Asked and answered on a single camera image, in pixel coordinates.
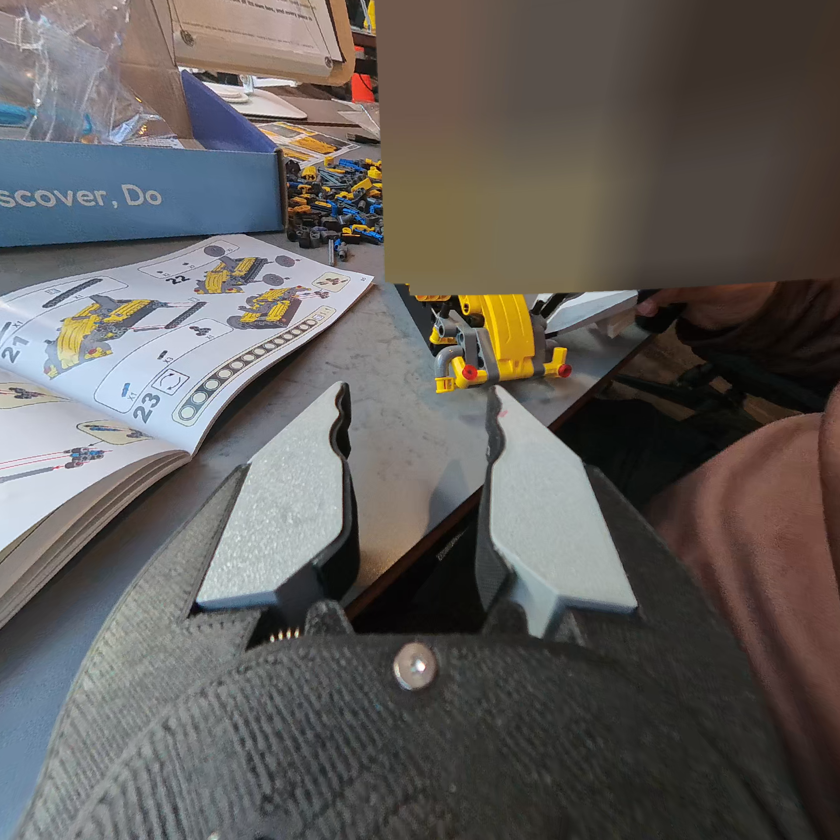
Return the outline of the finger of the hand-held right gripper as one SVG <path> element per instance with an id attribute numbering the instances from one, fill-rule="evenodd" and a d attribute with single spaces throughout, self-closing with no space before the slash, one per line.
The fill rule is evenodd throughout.
<path id="1" fill-rule="evenodd" d="M 616 337 L 634 323 L 637 302 L 636 292 L 583 292 L 539 315 L 537 323 L 548 337 L 591 327 Z"/>

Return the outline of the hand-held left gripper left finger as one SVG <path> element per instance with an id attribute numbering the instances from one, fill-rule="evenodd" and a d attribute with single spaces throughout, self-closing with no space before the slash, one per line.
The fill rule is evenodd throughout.
<path id="1" fill-rule="evenodd" d="M 340 602 L 361 565 L 350 386 L 336 382 L 247 464 L 196 605 L 307 610 Z"/>

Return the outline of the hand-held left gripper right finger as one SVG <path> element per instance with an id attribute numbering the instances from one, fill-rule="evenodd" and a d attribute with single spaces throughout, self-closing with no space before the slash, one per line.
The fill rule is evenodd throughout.
<path id="1" fill-rule="evenodd" d="M 521 609 L 548 638 L 570 609 L 633 615 L 638 602 L 581 458 L 500 385 L 487 399 L 476 585 L 489 613 Z"/>

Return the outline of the yellow toy vehicle model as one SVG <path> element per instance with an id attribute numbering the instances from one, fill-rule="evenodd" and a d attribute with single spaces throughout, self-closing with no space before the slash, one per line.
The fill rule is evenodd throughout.
<path id="1" fill-rule="evenodd" d="M 437 394 L 531 379 L 565 379 L 567 349 L 547 337 L 548 318 L 574 297 L 554 293 L 527 303 L 522 294 L 402 298 L 434 355 Z"/>

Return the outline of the person's right forearm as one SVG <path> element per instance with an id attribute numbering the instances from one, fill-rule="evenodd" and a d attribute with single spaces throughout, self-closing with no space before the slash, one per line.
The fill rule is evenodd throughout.
<path id="1" fill-rule="evenodd" d="M 676 335 L 702 359 L 738 355 L 828 396 L 839 380 L 839 279 L 780 283 L 750 318 L 715 331 L 680 318 Z"/>

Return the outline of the person's right hand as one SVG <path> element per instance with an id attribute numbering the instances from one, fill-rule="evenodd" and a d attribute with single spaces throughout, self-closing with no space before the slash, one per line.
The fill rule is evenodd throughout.
<path id="1" fill-rule="evenodd" d="M 637 295 L 636 315 L 643 319 L 656 317 L 660 310 L 684 303 L 685 291 L 680 288 L 645 289 Z"/>

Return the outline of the open instruction booklet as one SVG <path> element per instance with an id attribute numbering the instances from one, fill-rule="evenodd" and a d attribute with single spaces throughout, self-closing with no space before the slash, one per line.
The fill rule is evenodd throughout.
<path id="1" fill-rule="evenodd" d="M 246 235 L 1 305 L 1 625 L 374 277 Z"/>

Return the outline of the pile of loose building pieces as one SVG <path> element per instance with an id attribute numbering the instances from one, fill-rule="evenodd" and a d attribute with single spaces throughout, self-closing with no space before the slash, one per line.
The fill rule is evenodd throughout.
<path id="1" fill-rule="evenodd" d="M 287 239 L 301 249 L 328 248 L 346 260 L 357 244 L 383 246 L 382 161 L 284 160 Z"/>

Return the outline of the yellow printed leaflet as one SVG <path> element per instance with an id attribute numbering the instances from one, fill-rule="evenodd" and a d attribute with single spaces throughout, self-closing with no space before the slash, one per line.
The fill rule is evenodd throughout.
<path id="1" fill-rule="evenodd" d="M 346 139 L 336 139 L 296 124 L 268 122 L 258 123 L 255 127 L 280 148 L 287 159 L 297 161 L 300 165 L 314 165 L 325 159 L 339 159 L 358 148 L 356 143 Z"/>

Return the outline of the blue cardboard box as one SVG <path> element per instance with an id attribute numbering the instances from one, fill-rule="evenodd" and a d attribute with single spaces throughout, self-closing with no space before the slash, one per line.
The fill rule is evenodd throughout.
<path id="1" fill-rule="evenodd" d="M 282 152 L 188 72 L 182 87 L 199 150 L 2 139 L 1 246 L 282 230 Z"/>

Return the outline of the white flat stand base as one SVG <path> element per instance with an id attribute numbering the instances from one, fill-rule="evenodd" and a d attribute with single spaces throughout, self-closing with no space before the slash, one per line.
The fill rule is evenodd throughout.
<path id="1" fill-rule="evenodd" d="M 208 81 L 204 81 L 203 84 L 247 118 L 291 121 L 294 123 L 308 121 L 308 115 L 304 111 L 266 89 L 254 88 L 251 90 Z"/>

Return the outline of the wooden sign board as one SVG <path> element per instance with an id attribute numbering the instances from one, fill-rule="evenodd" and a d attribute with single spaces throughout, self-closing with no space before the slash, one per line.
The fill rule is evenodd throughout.
<path id="1" fill-rule="evenodd" d="M 154 1 L 177 66 L 339 87 L 355 69 L 344 1 Z"/>

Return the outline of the crumpled clear plastic bag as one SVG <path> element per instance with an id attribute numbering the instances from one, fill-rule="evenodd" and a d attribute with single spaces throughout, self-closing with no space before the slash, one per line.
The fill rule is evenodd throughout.
<path id="1" fill-rule="evenodd" d="M 1 137 L 193 142 L 167 2 L 2 1 Z"/>

